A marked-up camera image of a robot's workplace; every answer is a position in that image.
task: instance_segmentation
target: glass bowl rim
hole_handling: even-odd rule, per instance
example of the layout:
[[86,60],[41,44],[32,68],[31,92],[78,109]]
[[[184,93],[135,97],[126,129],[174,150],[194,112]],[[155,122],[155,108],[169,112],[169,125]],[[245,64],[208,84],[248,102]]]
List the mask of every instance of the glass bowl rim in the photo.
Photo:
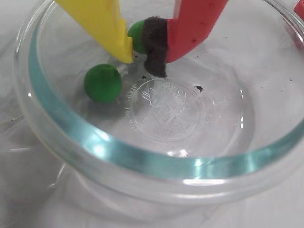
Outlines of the glass bowl rim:
[[[297,35],[304,39],[303,21],[293,11],[290,11],[279,0],[262,1],[275,9],[277,13],[284,18],[287,24],[292,26],[297,32]],[[42,19],[39,19],[39,23],[34,28],[34,33],[30,37],[28,73],[31,80],[33,95],[35,96],[36,101],[38,101],[40,108],[43,109],[45,115],[49,117],[49,120],[57,128],[59,128],[60,133],[86,150],[88,154],[93,155],[100,160],[100,164],[92,165],[102,165],[103,162],[106,162],[145,176],[165,180],[230,179],[257,172],[279,160],[303,137],[304,119],[292,131],[266,147],[226,157],[187,158],[170,157],[142,150],[114,138],[88,123],[65,105],[65,103],[56,96],[45,79],[37,56],[37,35],[45,14],[48,13],[49,7],[54,3],[51,0],[47,0],[47,2],[49,2],[49,4],[45,8],[45,13],[42,16]],[[45,3],[45,1],[42,1],[39,7],[42,7],[43,3]],[[25,22],[20,30],[19,37],[27,35],[29,26],[33,26],[33,24],[31,24],[33,17],[34,16],[31,15],[28,21]],[[20,45],[22,45],[22,41],[17,44],[16,55],[19,54]],[[45,96],[46,94],[47,97],[52,98],[52,100],[41,99],[41,96]],[[54,111],[54,104],[56,105],[57,110],[65,113],[66,116],[64,118],[62,115],[58,114],[56,110]],[[75,133],[76,128],[82,129],[82,131],[87,134],[85,139]],[[140,164],[138,158],[149,160],[149,167]]]

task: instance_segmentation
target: white table surface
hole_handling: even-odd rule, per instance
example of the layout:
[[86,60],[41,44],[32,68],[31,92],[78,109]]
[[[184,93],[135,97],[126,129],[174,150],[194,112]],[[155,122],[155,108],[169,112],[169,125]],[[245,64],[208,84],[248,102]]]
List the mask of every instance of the white table surface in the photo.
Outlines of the white table surface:
[[[14,38],[36,2],[37,0],[0,0],[0,228],[33,228],[30,221],[35,219],[35,214],[42,210],[46,199],[55,191],[52,183],[56,182],[62,165],[52,155],[47,155],[48,152],[31,133],[26,121],[20,116],[12,90]],[[297,0],[285,2],[294,6]],[[304,142],[296,148],[302,149]],[[304,166],[280,185],[228,205],[217,215],[212,228],[302,227],[303,175]],[[81,218],[73,218],[74,224],[78,224],[79,228],[102,227],[100,221],[94,219],[90,220],[90,225],[86,223],[82,226],[77,221]],[[78,228],[65,224],[64,221],[58,224],[63,228]]]

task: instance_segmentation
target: dark speck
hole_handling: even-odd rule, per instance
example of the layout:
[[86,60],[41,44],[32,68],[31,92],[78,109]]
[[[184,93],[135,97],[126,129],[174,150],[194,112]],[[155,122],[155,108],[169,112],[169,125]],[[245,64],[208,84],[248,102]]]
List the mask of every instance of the dark speck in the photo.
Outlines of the dark speck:
[[204,89],[203,89],[203,87],[201,87],[200,85],[198,85],[198,86],[195,86],[200,92],[202,92]]

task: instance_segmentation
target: green clay ball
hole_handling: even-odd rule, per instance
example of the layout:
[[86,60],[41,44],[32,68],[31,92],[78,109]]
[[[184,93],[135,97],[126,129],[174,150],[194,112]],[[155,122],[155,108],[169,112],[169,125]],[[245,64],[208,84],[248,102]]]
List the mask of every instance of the green clay ball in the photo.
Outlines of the green clay ball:
[[115,100],[122,89],[122,79],[118,70],[109,64],[91,68],[85,76],[85,92],[96,102]]
[[128,36],[133,39],[133,49],[134,51],[146,54],[146,50],[142,43],[142,32],[143,32],[144,20],[136,22],[128,31]]

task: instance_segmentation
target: white background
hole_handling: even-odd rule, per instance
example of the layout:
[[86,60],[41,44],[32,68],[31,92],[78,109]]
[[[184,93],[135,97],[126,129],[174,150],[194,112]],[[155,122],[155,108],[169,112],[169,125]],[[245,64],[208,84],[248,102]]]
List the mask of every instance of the white background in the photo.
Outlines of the white background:
[[[13,53],[13,41],[17,34],[17,31],[22,24],[25,17],[29,14],[31,8],[36,4],[37,0],[0,0],[0,86],[2,92],[0,95],[3,96],[10,94],[11,92],[11,81],[10,77],[12,74],[12,53]],[[285,0],[285,2],[294,6],[296,0]],[[19,110],[13,110],[14,118],[10,120],[16,121],[19,116]],[[8,113],[0,109],[0,119],[7,118]],[[29,129],[26,123],[22,119],[17,119],[19,126],[19,133],[15,134],[14,137],[21,137],[24,140],[24,135],[29,133]],[[4,145],[3,141],[0,140],[1,151],[10,150],[11,144]],[[304,149],[304,143],[301,143],[297,150]],[[3,169],[0,168],[0,192],[3,188],[3,180],[1,175]],[[218,215],[217,221],[212,225],[213,228],[296,228],[303,227],[304,224],[304,167],[300,168],[287,180],[283,181],[280,185],[263,192],[259,195],[251,197],[249,199],[233,203],[222,210]],[[28,226],[23,222],[23,217],[18,217],[20,220],[20,226],[17,222],[14,224],[14,213],[20,211],[27,211],[19,204],[16,208],[11,208],[12,201],[5,204],[5,200],[1,201],[0,198],[0,228],[16,228],[22,227],[27,228]]]

